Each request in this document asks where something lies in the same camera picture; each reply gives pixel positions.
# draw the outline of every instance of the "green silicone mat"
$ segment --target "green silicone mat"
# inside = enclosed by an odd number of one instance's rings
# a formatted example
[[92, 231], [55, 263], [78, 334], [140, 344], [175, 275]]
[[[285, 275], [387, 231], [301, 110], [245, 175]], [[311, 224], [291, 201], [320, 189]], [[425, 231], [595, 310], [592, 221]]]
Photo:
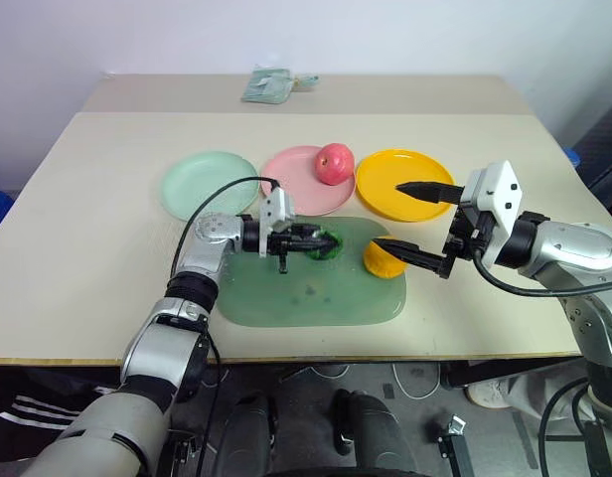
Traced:
[[339, 234], [344, 246], [330, 260], [288, 253], [288, 273], [276, 256], [229, 255], [218, 308], [233, 323], [255, 327], [370, 325], [394, 318], [405, 304], [405, 275], [383, 280], [364, 269], [364, 248], [387, 230], [369, 219], [299, 218]]

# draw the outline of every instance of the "beige table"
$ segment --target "beige table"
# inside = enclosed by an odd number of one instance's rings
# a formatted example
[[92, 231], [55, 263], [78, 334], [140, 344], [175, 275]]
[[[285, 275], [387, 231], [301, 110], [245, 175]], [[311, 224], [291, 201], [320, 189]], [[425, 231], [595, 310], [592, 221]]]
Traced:
[[[472, 169], [507, 159], [525, 191], [523, 209], [612, 228], [555, 141], [499, 79], [323, 78], [317, 90], [277, 107], [240, 104], [245, 81], [102, 82], [0, 228], [0, 363], [119, 362], [164, 292], [183, 226], [160, 206], [159, 181], [197, 151], [232, 151], [259, 168], [297, 144], [345, 142], [358, 158], [409, 148], [442, 162], [460, 184]], [[383, 100], [371, 102], [371, 90]], [[378, 220], [394, 235], [439, 252], [452, 214], [400, 224], [353, 198], [335, 215]], [[511, 270], [494, 272], [536, 286]], [[497, 290], [467, 262], [457, 262], [447, 281], [417, 268], [406, 275], [407, 303], [386, 323], [248, 328], [215, 311], [211, 330], [228, 362], [577, 353], [555, 300]]]

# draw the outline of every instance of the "lemon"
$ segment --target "lemon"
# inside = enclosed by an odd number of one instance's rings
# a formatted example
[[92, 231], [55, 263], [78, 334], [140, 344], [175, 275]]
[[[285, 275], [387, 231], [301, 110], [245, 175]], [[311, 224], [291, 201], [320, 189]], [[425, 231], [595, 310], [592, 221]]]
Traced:
[[[393, 239], [393, 237], [384, 236], [380, 239]], [[395, 278], [405, 272], [407, 263], [390, 255], [371, 241], [364, 250], [364, 266], [367, 271], [379, 278]]]

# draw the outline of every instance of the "apple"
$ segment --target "apple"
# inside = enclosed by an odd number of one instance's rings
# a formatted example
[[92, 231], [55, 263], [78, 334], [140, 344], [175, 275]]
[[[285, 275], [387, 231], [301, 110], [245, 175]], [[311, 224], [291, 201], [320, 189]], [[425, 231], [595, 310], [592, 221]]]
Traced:
[[355, 171], [355, 156], [345, 144], [333, 143], [315, 156], [315, 175], [329, 186], [341, 184]]

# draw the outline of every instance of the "black cable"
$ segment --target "black cable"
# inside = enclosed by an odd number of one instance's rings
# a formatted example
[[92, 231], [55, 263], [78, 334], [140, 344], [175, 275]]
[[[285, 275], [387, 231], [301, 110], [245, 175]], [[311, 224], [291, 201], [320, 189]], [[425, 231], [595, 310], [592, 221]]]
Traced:
[[185, 224], [185, 228], [183, 229], [183, 232], [180, 235], [180, 239], [178, 240], [178, 246], [176, 246], [176, 252], [174, 253], [174, 258], [171, 262], [171, 271], [169, 273], [170, 278], [173, 278], [174, 274], [176, 273], [176, 266], [178, 265], [178, 258], [180, 257], [180, 251], [183, 248], [183, 243], [185, 243], [185, 238], [187, 237], [187, 233], [189, 232], [189, 229], [191, 228], [191, 225], [196, 219], [196, 217], [198, 216], [198, 214], [209, 204], [210, 201], [215, 199], [226, 189], [229, 189], [237, 184], [240, 184], [242, 182], [247, 182], [247, 181], [269, 182], [271, 189], [275, 189], [276, 187], [279, 187], [279, 182], [277, 182], [276, 179], [272, 179], [270, 177], [249, 176], [249, 177], [242, 177], [240, 179], [235, 179], [234, 181], [231, 181], [228, 184], [220, 187], [215, 192], [213, 192], [210, 196], [208, 196], [207, 199], [204, 202], [202, 202], [198, 206], [198, 208], [191, 214], [191, 216], [187, 220], [187, 223]]
[[542, 473], [542, 477], [549, 477], [548, 475], [548, 466], [546, 465], [546, 425], [548, 424], [548, 420], [551, 416], [551, 412], [553, 408], [560, 400], [560, 398], [569, 390], [575, 388], [576, 386], [583, 385], [587, 382], [586, 378], [580, 378], [579, 380], [572, 381], [571, 383], [564, 385], [560, 388], [552, 397], [548, 400], [546, 407], [544, 408], [544, 412], [542, 413], [542, 419], [540, 420], [540, 428], [537, 432], [537, 456], [540, 461], [540, 471]]
[[214, 351], [214, 356], [216, 357], [216, 371], [218, 372], [218, 380], [216, 381], [214, 398], [211, 402], [211, 407], [209, 408], [209, 415], [207, 416], [207, 425], [205, 425], [203, 444], [200, 448], [200, 457], [198, 458], [198, 466], [196, 467], [196, 477], [200, 477], [203, 470], [203, 463], [205, 462], [205, 454], [207, 453], [207, 445], [209, 443], [209, 436], [211, 434], [211, 424], [214, 421], [214, 412], [216, 410], [216, 402], [218, 402], [218, 394], [220, 393], [220, 384], [222, 381], [222, 363], [220, 359], [220, 352], [218, 351], [216, 343], [214, 343], [214, 339], [211, 337], [211, 335], [207, 333], [207, 336], [209, 337], [211, 349]]
[[584, 386], [580, 391], [575, 393], [573, 397], [573, 401], [571, 402], [571, 412], [573, 413], [573, 420], [575, 421], [575, 425], [577, 426], [577, 430], [580, 431], [580, 434], [584, 435], [584, 425], [580, 420], [580, 401], [586, 395], [588, 391], [588, 385]]
[[483, 253], [480, 250], [474, 251], [474, 265], [481, 276], [489, 281], [492, 285], [500, 288], [503, 291], [520, 296], [531, 296], [534, 298], [559, 298], [563, 296], [590, 295], [600, 291], [612, 290], [612, 281], [597, 285], [583, 286], [581, 288], [568, 288], [566, 290], [537, 290], [532, 288], [518, 288], [514, 285], [510, 285], [509, 283], [505, 283], [492, 275], [483, 264]]

